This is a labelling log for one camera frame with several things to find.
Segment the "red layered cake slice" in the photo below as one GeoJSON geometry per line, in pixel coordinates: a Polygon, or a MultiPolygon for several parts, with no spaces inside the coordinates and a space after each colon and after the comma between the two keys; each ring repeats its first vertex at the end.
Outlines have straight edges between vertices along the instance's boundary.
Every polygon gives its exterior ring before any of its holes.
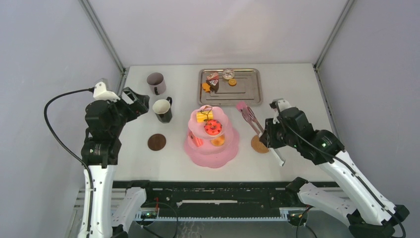
{"type": "Polygon", "coordinates": [[[192,139],[192,141],[193,141],[193,143],[195,144],[196,147],[201,147],[204,144],[204,142],[201,138],[198,138],[193,134],[191,134],[190,137],[191,137],[191,139],[192,139]]]}

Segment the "yellow cake slice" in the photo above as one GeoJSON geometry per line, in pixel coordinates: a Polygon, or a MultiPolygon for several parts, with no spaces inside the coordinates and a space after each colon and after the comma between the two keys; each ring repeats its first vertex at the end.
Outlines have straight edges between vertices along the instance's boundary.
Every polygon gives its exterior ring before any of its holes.
{"type": "Polygon", "coordinates": [[[209,120],[213,120],[212,111],[198,111],[196,113],[196,121],[198,123],[207,122],[209,120]]]}

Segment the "stainless steel food tongs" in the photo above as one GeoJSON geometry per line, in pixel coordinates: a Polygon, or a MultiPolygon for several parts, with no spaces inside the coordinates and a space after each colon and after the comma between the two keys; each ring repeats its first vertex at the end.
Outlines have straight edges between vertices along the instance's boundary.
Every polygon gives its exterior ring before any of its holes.
{"type": "MultiPolygon", "coordinates": [[[[263,127],[258,122],[254,112],[252,109],[245,105],[245,107],[241,110],[241,114],[244,120],[252,127],[252,129],[256,132],[258,138],[260,138],[263,134],[263,127]]],[[[282,157],[281,153],[277,149],[268,148],[270,153],[279,161],[280,166],[284,166],[285,160],[282,157]]]]}

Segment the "pink square cake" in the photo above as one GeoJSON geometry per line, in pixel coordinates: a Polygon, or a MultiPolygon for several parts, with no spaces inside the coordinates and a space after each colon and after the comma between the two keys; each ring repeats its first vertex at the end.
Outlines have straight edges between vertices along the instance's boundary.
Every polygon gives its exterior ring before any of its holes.
{"type": "Polygon", "coordinates": [[[240,101],[236,104],[236,109],[241,113],[248,109],[247,104],[244,101],[240,101]]]}

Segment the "round golden bread bun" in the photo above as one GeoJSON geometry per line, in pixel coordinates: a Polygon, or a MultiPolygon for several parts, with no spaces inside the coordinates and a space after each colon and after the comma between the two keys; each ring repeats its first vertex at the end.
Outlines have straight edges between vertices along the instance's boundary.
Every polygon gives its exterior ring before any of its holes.
{"type": "Polygon", "coordinates": [[[222,146],[225,143],[225,136],[221,135],[219,137],[216,137],[215,139],[212,139],[210,142],[213,146],[216,146],[216,147],[222,146]]]}

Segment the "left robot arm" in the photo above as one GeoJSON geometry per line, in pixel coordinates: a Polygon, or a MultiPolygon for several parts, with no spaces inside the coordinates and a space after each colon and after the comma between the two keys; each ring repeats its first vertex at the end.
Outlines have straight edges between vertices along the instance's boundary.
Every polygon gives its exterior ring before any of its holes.
{"type": "Polygon", "coordinates": [[[121,148],[119,136],[124,126],[149,111],[150,97],[126,87],[123,93],[132,100],[129,104],[114,92],[94,90],[95,100],[86,109],[82,161],[87,165],[85,201],[80,238],[110,238],[114,227],[111,221],[111,192],[121,148]]]}

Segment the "white donut with chocolate drizzle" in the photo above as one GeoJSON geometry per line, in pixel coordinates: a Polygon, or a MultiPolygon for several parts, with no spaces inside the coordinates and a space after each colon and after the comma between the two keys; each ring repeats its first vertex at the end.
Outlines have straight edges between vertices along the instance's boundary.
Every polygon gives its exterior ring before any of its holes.
{"type": "Polygon", "coordinates": [[[231,68],[226,68],[222,71],[222,77],[226,80],[230,80],[234,78],[234,76],[235,76],[235,71],[231,68]]]}

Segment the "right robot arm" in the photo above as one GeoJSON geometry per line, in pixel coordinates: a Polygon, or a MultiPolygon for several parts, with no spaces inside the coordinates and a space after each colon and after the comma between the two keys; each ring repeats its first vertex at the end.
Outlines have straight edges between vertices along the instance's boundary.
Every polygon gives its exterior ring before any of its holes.
{"type": "Polygon", "coordinates": [[[305,113],[296,107],[272,103],[275,111],[265,120],[260,141],[268,148],[289,146],[327,173],[346,194],[329,194],[308,180],[297,177],[286,187],[286,199],[292,206],[302,203],[317,208],[347,226],[355,238],[392,238],[409,210],[383,196],[354,164],[341,141],[328,130],[315,130],[305,113]]]}

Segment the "pink three-tier cake stand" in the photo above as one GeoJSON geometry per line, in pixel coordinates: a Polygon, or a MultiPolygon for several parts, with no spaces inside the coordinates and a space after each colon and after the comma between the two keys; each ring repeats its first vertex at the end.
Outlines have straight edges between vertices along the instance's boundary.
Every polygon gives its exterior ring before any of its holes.
{"type": "Polygon", "coordinates": [[[205,105],[194,110],[190,115],[184,150],[196,165],[213,169],[220,168],[234,159],[238,154],[239,133],[233,127],[222,108],[205,105]],[[204,126],[206,122],[198,123],[196,121],[196,113],[198,111],[213,112],[213,119],[218,120],[222,124],[222,131],[219,135],[210,136],[205,132],[204,126]],[[201,147],[196,147],[190,137],[191,134],[201,138],[204,144],[201,147]],[[224,145],[219,147],[213,146],[210,141],[221,135],[225,136],[224,145]]]}

